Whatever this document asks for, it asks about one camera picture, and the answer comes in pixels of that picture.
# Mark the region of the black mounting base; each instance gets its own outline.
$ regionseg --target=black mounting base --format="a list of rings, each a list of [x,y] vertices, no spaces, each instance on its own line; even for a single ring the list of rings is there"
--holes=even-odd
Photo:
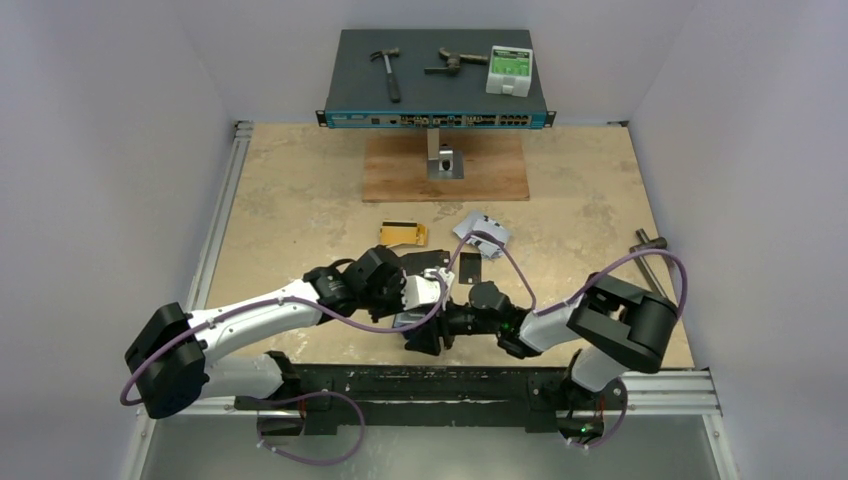
[[[294,365],[283,388],[270,399],[327,389],[343,393],[362,408],[368,425],[523,427],[528,433],[567,428],[568,410],[592,411],[597,395],[579,392],[559,367],[439,367],[380,365]],[[612,382],[606,408],[622,408]],[[237,397],[237,410],[268,410]],[[330,397],[306,403],[306,435],[335,434],[359,420],[349,405]]]

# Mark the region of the gray floor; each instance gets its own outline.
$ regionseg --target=gray floor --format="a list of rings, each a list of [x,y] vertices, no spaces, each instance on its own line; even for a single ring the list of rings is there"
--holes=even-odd
[[[328,458],[355,427],[301,437],[290,451]],[[156,427],[144,479],[718,479],[700,416],[630,417],[588,454],[556,434],[516,428],[369,427],[361,450],[333,467],[311,467],[256,448],[255,418],[176,416]]]

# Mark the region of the wooden table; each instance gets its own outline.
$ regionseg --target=wooden table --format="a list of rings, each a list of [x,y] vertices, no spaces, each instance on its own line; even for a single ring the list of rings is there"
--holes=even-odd
[[[374,130],[328,130],[314,125],[257,124],[238,185],[209,296],[215,307],[269,292],[315,266],[358,257],[378,241],[383,220],[420,222],[430,229],[426,249],[453,250],[451,229],[480,210],[510,229],[510,252],[544,307],[573,293],[593,271],[628,252],[634,231],[656,234],[627,129],[556,127],[520,135],[530,200],[516,202],[363,203],[363,161]],[[422,132],[421,164],[425,142]],[[420,248],[398,248],[398,254]],[[672,291],[666,268],[650,260]],[[646,287],[635,264],[616,275]],[[493,280],[518,305],[529,304],[509,261],[483,262]],[[464,302],[469,287],[455,285]],[[354,318],[369,321],[364,312]],[[388,326],[384,319],[382,326]],[[244,348],[287,353],[295,362],[420,365],[566,365],[583,341],[559,345],[540,357],[517,360],[493,336],[457,337],[453,349],[432,357],[403,349],[399,334],[363,332],[341,322],[285,332]],[[678,324],[664,367],[692,367],[683,325]]]

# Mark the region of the t-handle tool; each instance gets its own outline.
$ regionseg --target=t-handle tool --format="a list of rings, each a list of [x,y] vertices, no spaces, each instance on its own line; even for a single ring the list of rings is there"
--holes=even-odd
[[[439,49],[439,56],[447,61],[447,65],[444,67],[427,67],[424,69],[424,73],[445,73],[447,75],[454,76],[459,73],[459,67],[462,66],[462,62],[476,63],[478,65],[489,64],[489,57],[487,55],[452,53],[447,51],[444,47]]]

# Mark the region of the hammer head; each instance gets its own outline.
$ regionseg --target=hammer head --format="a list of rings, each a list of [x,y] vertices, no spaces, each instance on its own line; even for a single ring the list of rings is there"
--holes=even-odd
[[[400,56],[400,48],[395,47],[395,48],[390,48],[388,50],[377,50],[376,52],[371,54],[371,61],[373,62],[374,60],[376,60],[376,59],[378,59],[382,56],[386,56],[386,57]]]

